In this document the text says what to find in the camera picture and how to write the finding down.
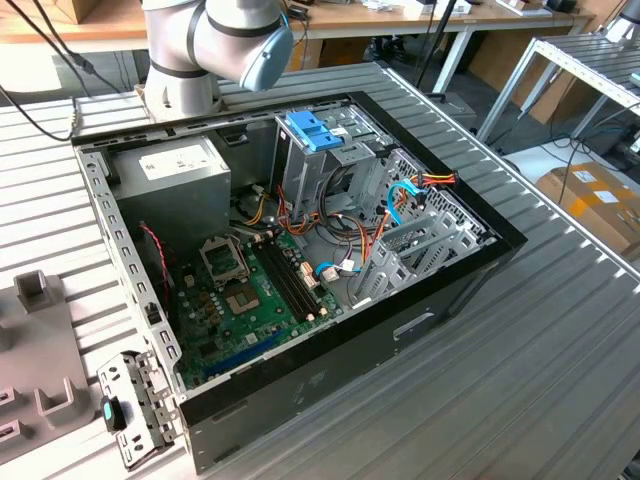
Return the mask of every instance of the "open computer tower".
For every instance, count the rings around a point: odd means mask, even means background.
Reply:
[[[98,372],[132,470],[198,473],[459,312],[526,238],[366,94],[74,143],[146,351]]]

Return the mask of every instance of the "ribbed metal surface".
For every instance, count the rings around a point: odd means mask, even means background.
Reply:
[[[632,73],[640,71],[640,49],[623,50],[620,45],[593,34],[544,37],[540,40],[573,58],[577,65],[602,77],[603,81],[635,95],[640,101],[640,87],[629,81]],[[599,90],[606,93],[606,85]]]
[[[338,67],[288,75],[257,95],[231,84],[222,90],[234,109],[364,90],[529,242],[463,314],[245,448],[211,478],[616,477],[640,445],[640,298],[632,272],[390,71]],[[64,105],[31,111],[63,130]],[[82,110],[91,112],[92,129],[147,121],[133,95],[86,101]],[[0,130],[0,281],[8,285],[34,267],[64,277],[97,406],[96,368],[140,348],[140,340],[71,149],[35,136],[12,110],[0,110],[0,125],[11,125]],[[0,467],[0,478],[97,472],[126,476],[101,420]],[[146,475],[195,477],[182,445],[129,477]]]

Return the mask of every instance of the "blue drive bay latch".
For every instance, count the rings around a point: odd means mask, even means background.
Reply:
[[[287,121],[313,152],[344,145],[344,140],[333,135],[324,122],[311,112],[289,113]]]

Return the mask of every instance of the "red power cable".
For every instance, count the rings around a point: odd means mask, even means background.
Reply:
[[[167,269],[167,262],[164,256],[164,250],[162,250],[162,244],[156,234],[146,225],[140,225],[140,228],[144,230],[153,239],[160,254],[160,263],[162,264],[162,279],[164,280],[164,304],[165,308],[169,309],[169,270]]]

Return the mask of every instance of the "ram slot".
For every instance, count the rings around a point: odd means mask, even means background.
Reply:
[[[320,313],[320,307],[277,245],[263,243],[252,250],[298,323],[306,321],[309,315]]]

